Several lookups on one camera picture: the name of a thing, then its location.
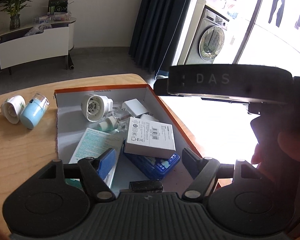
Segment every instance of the blue pouch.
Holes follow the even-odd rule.
[[[180,156],[176,153],[169,159],[123,153],[149,179],[163,179],[180,161]]]

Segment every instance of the barcode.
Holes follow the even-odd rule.
[[[159,140],[158,138],[158,129],[151,127],[151,136],[153,140]]]

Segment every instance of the plant pot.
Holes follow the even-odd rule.
[[[20,27],[20,14],[10,17],[9,30],[14,30]]]

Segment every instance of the gray floor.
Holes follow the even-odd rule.
[[[113,74],[135,73],[149,84],[154,83],[153,74],[137,67],[128,55],[128,48],[85,48],[70,52],[74,70],[65,69],[63,57],[43,59],[0,71],[0,95],[28,87]]]

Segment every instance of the potted plant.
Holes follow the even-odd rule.
[[[1,12],[8,12],[10,14],[10,30],[14,30],[20,27],[20,14],[19,12],[24,8],[30,5],[27,5],[26,2],[31,2],[31,0],[4,0],[1,7],[3,7]]]

